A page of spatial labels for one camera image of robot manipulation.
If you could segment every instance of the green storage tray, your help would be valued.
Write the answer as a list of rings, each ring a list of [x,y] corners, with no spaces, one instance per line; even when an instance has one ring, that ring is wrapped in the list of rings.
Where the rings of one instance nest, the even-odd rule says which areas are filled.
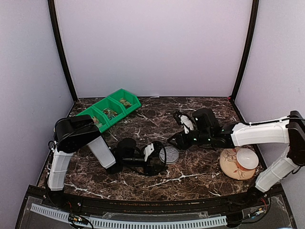
[[[126,108],[122,103],[122,105],[124,106],[124,109],[126,110],[126,114],[130,114],[131,112],[133,112],[134,110],[138,109],[139,107],[141,107],[141,103],[139,101],[139,99],[131,94],[130,92],[124,90],[124,89],[120,89],[114,93],[112,93],[111,95],[109,95],[108,97],[110,97],[111,99],[119,102],[120,100],[123,98],[125,99],[127,102],[131,103],[131,106]]]
[[[100,111],[94,109],[92,106],[84,110],[83,112],[80,112],[77,116],[79,115],[90,115],[91,118],[96,117],[99,122],[102,123],[102,126],[99,128],[101,133],[111,126],[107,116],[103,112],[101,113]]]
[[[100,100],[99,102],[94,104],[92,107],[94,109],[97,109],[99,112],[101,112],[103,114],[104,114],[103,110],[105,108],[110,108],[110,109],[114,110],[118,115],[112,119],[109,119],[107,117],[107,115],[105,114],[105,117],[107,118],[110,125],[114,125],[115,123],[117,123],[118,121],[120,121],[122,118],[124,118],[127,115],[123,104],[121,104],[115,100],[112,100],[109,97],[106,97],[106,98]]]

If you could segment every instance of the brown marble surface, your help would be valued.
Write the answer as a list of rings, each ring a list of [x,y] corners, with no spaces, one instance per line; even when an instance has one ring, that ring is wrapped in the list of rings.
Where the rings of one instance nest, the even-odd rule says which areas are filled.
[[[80,99],[71,115],[76,115],[98,99]],[[132,137],[138,147],[154,140],[168,146],[166,140],[182,131],[173,113],[180,110],[191,115],[193,111],[212,108],[221,125],[238,121],[226,98],[163,97],[140,98],[142,107],[103,133],[110,147],[125,137]],[[65,179],[65,192],[94,198],[137,201],[187,200],[226,196],[245,192],[252,179],[238,181],[227,177],[220,169],[217,151],[192,146],[179,152],[179,160],[169,165],[166,172],[154,177],[140,176],[125,168],[123,172],[108,175],[91,151],[84,147],[71,159]],[[255,176],[262,171],[259,166]],[[46,169],[39,186],[43,186]]]

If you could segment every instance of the white backdrop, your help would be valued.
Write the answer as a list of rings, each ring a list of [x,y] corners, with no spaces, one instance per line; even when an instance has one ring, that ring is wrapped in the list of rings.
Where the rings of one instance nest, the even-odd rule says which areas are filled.
[[[229,96],[251,0],[57,0],[79,97]]]
[[[236,99],[248,122],[288,115],[305,117],[305,1],[260,1],[249,60]],[[267,165],[281,144],[260,145]],[[299,229],[305,229],[305,169],[283,182]]]
[[[0,229],[13,229],[43,169],[55,122],[73,100],[48,2],[0,1],[0,15]]]

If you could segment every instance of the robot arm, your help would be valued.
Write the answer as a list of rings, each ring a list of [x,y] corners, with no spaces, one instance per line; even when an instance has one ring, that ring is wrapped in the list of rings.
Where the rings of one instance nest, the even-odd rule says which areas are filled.
[[[189,116],[182,114],[180,111],[177,111],[173,114],[174,119],[178,125],[183,125],[184,132],[188,134],[190,130],[194,130],[192,120]]]
[[[60,191],[68,165],[74,152],[87,145],[104,168],[115,164],[115,158],[94,125],[89,115],[59,120],[55,124],[53,142],[53,162],[49,171],[48,187],[51,191]]]
[[[256,179],[256,192],[264,193],[293,170],[305,165],[305,124],[297,111],[289,116],[261,123],[237,123],[220,127],[211,109],[193,113],[197,130],[176,133],[168,142],[179,149],[210,144],[234,148],[250,144],[286,143],[283,154]]]

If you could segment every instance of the black frame edge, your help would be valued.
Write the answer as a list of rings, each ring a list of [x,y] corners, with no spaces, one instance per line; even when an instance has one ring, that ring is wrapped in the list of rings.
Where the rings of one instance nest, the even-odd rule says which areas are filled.
[[[254,29],[255,29],[256,17],[257,17],[257,12],[258,12],[258,3],[259,3],[259,0],[252,1],[251,16],[250,16],[250,22],[249,22],[249,27],[248,27],[247,38],[246,38],[246,42],[244,45],[244,52],[243,52],[240,66],[239,66],[235,85],[234,85],[234,88],[232,91],[232,95],[230,96],[231,99],[233,99],[233,101],[235,101],[235,99],[237,97],[240,85],[243,80],[244,71],[246,69],[246,65],[247,65],[247,61],[248,61],[248,57],[249,57],[249,53],[250,53],[250,49],[251,49]]]
[[[78,98],[77,98],[77,94],[76,94],[76,91],[75,91],[75,88],[73,85],[71,74],[70,74],[70,71],[68,68],[67,59],[66,59],[65,52],[63,49],[63,44],[61,41],[61,34],[60,34],[59,26],[58,26],[54,0],[48,0],[48,5],[49,5],[50,18],[51,18],[54,38],[55,38],[55,42],[56,42],[56,46],[57,46],[58,55],[61,60],[61,66],[63,69],[63,73],[65,75],[72,99],[74,102],[76,102],[78,100]]]
[[[271,189],[271,196],[282,195],[290,222],[293,228],[296,228],[295,220],[291,212],[287,197],[281,184],[277,184]],[[15,229],[18,229],[21,224],[22,215],[28,197],[40,198],[43,204],[52,206],[45,200],[45,189],[35,186],[29,186],[23,199],[22,206],[19,211],[18,219]],[[243,207],[231,208],[228,204],[230,197],[244,198],[245,193],[234,194],[230,196],[220,198],[206,198],[195,200],[182,200],[182,201],[152,201],[144,202],[145,205],[141,205],[141,201],[122,201],[122,200],[109,200],[101,198],[80,197],[72,194],[64,194],[67,199],[76,199],[82,203],[81,208],[77,213],[85,216],[98,215],[102,216],[105,212],[118,212],[125,214],[179,214],[179,213],[191,213],[207,211],[209,215],[221,214],[230,215],[241,212]]]

